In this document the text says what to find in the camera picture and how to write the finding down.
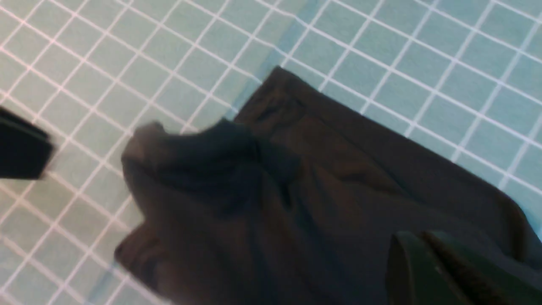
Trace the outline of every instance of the dark fabric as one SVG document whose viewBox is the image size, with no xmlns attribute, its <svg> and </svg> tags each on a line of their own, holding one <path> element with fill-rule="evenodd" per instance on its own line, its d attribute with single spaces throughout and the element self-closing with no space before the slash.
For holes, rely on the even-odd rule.
<svg viewBox="0 0 542 305">
<path fill-rule="evenodd" d="M 509 197 L 294 75 L 276 69 L 235 122 L 191 136 L 151 124 L 123 154 L 167 253 L 149 257 L 169 266 L 166 289 L 142 280 L 175 302 L 385 304 L 401 230 L 447 232 L 542 287 L 542 245 Z M 143 270 L 128 244 L 117 259 Z"/>
<path fill-rule="evenodd" d="M 44 131 L 0 107 L 0 178 L 38 179 L 52 152 Z"/>
</svg>

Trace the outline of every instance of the dark brown fabric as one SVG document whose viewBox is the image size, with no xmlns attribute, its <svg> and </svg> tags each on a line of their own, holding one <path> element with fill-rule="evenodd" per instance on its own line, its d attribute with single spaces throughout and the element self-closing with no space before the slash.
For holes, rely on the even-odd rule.
<svg viewBox="0 0 542 305">
<path fill-rule="evenodd" d="M 276 69 L 235 122 L 151 124 L 122 157 L 150 230 L 117 259 L 176 303 L 385 304 L 400 230 L 447 232 L 542 287 L 542 245 L 510 198 L 294 75 Z M 167 276 L 144 271 L 162 262 Z"/>
</svg>

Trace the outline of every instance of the dark green object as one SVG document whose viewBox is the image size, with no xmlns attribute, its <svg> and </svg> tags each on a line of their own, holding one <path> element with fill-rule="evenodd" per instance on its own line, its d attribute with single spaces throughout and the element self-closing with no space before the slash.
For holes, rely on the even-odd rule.
<svg viewBox="0 0 542 305">
<path fill-rule="evenodd" d="M 0 178 L 39 179 L 52 152 L 47 133 L 0 107 Z"/>
<path fill-rule="evenodd" d="M 393 305 L 535 305 L 542 292 L 443 232 L 398 232 L 386 273 Z"/>
</svg>

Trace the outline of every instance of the wrinkled fabric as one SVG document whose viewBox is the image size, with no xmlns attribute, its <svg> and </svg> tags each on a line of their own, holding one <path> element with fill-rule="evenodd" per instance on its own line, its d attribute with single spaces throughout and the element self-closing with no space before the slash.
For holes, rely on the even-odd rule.
<svg viewBox="0 0 542 305">
<path fill-rule="evenodd" d="M 447 232 L 542 287 L 514 201 L 279 68 L 234 123 L 144 126 L 122 163 L 145 223 L 115 257 L 179 304 L 386 304 L 397 231 Z"/>
</svg>

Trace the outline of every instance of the light blue cutting mat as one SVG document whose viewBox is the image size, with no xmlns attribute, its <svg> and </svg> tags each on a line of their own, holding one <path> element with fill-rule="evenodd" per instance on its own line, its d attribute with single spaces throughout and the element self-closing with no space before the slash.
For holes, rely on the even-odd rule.
<svg viewBox="0 0 542 305">
<path fill-rule="evenodd" d="M 540 231 L 541 12 L 540 0 L 0 0 L 0 104 L 59 148 L 44 182 L 0 183 L 0 304 L 160 304 L 110 266 L 140 222 L 120 171 L 127 138 L 153 119 L 195 132 L 231 118 L 275 65 L 503 189 Z"/>
</svg>

